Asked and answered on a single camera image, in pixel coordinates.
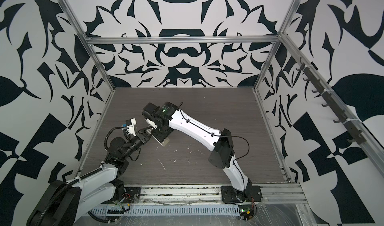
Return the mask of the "white remote control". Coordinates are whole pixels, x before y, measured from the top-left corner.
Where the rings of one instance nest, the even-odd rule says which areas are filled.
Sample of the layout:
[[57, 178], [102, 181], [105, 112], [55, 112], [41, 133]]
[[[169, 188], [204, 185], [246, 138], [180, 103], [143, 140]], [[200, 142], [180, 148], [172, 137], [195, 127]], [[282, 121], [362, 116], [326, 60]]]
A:
[[170, 142], [169, 138], [164, 138], [164, 139], [159, 140], [156, 137], [154, 137], [154, 139], [163, 147], [165, 147]]

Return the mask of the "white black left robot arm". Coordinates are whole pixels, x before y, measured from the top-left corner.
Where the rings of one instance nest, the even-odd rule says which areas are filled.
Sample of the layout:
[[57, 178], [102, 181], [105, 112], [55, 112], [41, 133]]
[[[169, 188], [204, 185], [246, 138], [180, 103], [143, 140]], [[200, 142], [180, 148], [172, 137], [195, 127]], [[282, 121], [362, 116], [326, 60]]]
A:
[[70, 181], [52, 182], [27, 220], [28, 226], [71, 226], [83, 215], [107, 201], [123, 200], [125, 172], [133, 153], [151, 138], [153, 127], [146, 127], [124, 138], [104, 140], [106, 158], [95, 170]]

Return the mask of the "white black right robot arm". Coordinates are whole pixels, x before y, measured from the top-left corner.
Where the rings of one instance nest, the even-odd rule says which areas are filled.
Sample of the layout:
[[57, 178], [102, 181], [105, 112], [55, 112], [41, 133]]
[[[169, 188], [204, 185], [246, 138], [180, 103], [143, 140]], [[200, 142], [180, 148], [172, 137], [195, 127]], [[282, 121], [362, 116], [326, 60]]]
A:
[[217, 130], [193, 119], [180, 106], [170, 102], [161, 107], [147, 104], [142, 112], [146, 122], [153, 127], [151, 134], [161, 145], [165, 146], [168, 136], [180, 131], [204, 145], [210, 152], [209, 162], [224, 171], [231, 185], [222, 186], [224, 204], [260, 202], [262, 193], [259, 186], [254, 186], [251, 179], [243, 173], [234, 151], [235, 136], [227, 130]]

